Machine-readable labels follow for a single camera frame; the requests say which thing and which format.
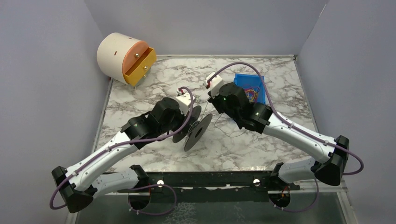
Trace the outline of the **blue plastic bin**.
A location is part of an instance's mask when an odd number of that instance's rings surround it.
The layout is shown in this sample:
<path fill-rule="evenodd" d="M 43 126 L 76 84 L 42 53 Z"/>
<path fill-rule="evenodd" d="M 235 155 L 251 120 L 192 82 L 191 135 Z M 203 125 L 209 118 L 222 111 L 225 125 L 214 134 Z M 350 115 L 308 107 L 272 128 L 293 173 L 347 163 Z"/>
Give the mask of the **blue plastic bin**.
<path fill-rule="evenodd" d="M 236 73 L 233 82 L 243 88 L 249 102 L 266 104 L 266 93 L 257 75 Z"/>

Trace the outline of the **black cable spool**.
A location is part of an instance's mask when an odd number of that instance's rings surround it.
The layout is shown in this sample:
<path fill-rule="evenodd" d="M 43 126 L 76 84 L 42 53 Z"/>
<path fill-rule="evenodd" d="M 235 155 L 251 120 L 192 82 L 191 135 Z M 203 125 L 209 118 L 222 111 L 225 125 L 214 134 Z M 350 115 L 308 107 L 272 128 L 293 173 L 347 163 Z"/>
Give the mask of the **black cable spool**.
<path fill-rule="evenodd" d="M 202 135 L 207 130 L 212 120 L 212 114 L 207 114 L 204 118 L 200 119 L 202 107 L 200 105 L 195 106 L 192 111 L 192 116 L 189 119 L 187 125 L 177 134 L 172 137 L 173 143 L 178 143 L 185 139 L 184 151 L 187 152 L 192 149 L 195 144 L 200 140 Z"/>

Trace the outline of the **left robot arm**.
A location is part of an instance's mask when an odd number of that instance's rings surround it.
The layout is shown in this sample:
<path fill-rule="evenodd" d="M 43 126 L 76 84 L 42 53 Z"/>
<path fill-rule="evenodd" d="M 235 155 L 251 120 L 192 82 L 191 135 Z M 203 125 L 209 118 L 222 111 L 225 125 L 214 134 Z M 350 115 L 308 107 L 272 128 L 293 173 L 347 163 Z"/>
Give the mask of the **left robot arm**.
<path fill-rule="evenodd" d="M 67 168 L 54 168 L 51 174 L 57 188 L 50 198 L 50 208 L 67 208 L 70 213 L 76 213 L 90 205 L 96 197 L 133 188 L 142 182 L 143 174 L 139 166 L 112 174 L 105 172 L 145 145 L 181 133 L 191 120 L 193 104 L 194 97 L 189 93 L 175 98 L 165 97 L 151 111 L 131 118 L 93 154 Z"/>

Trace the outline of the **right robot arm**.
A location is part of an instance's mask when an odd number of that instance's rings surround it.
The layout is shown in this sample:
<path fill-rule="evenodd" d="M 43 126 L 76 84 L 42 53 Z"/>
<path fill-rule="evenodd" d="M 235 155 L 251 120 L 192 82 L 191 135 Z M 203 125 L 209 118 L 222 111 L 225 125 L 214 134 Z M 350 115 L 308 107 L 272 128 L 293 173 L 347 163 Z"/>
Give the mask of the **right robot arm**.
<path fill-rule="evenodd" d="M 348 155 L 336 146 L 348 148 L 348 138 L 325 137 L 283 115 L 277 117 L 270 106 L 249 102 L 243 88 L 235 83 L 220 82 L 207 88 L 208 102 L 218 113 L 230 117 L 238 128 L 273 136 L 311 156 L 303 161 L 277 164 L 271 175 L 274 181 L 293 183 L 316 178 L 327 185 L 340 185 Z"/>

